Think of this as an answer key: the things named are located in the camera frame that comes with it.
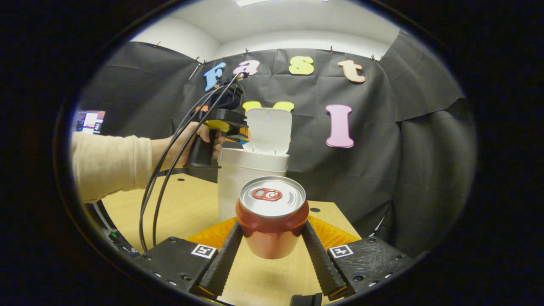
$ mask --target red can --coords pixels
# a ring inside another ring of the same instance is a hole
[[[283,258],[293,251],[309,210],[304,188],[283,176],[249,181],[236,203],[236,215],[249,248],[265,259]]]

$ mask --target screw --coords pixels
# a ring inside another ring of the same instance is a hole
[[[193,280],[193,278],[188,276],[188,275],[182,275],[181,279],[183,279],[184,281],[192,281]]]

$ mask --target hand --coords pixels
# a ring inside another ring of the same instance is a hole
[[[177,154],[181,150],[181,147],[189,137],[189,135],[195,130],[195,127],[198,123],[191,122],[187,128],[181,133],[181,135],[178,137],[176,142],[172,145],[172,148],[168,151],[168,154],[164,160],[163,166],[161,167],[160,171],[168,170],[170,169],[170,166],[172,166],[172,162],[174,159],[176,159]],[[225,137],[221,136],[221,133],[217,132],[216,138],[214,139],[215,147],[212,154],[212,158],[217,158],[219,156],[219,152],[223,149],[223,146],[221,145],[223,142],[225,142]],[[187,164],[187,160],[189,158],[189,152],[191,149],[191,146],[193,145],[193,141],[195,140],[195,137],[200,137],[204,142],[209,143],[209,128],[208,126],[202,124],[198,130],[196,130],[195,136],[192,137],[192,139],[189,141],[189,144],[183,150],[183,153],[181,154],[180,160],[177,162],[175,168],[182,168]],[[172,140],[173,136],[170,136],[168,138],[164,139],[156,139],[151,141],[151,148],[152,148],[152,163],[153,167],[157,164],[159,161],[160,156]]]

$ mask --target can lid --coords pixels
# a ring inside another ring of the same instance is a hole
[[[252,213],[280,218],[299,210],[306,200],[304,188],[283,176],[261,176],[247,182],[240,191],[240,202]]]

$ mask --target black handle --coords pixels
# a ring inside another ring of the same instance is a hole
[[[200,136],[196,136],[193,146],[189,152],[189,160],[186,168],[217,168],[212,167],[212,155],[215,144],[215,133],[217,130],[209,131],[209,142],[204,142]]]

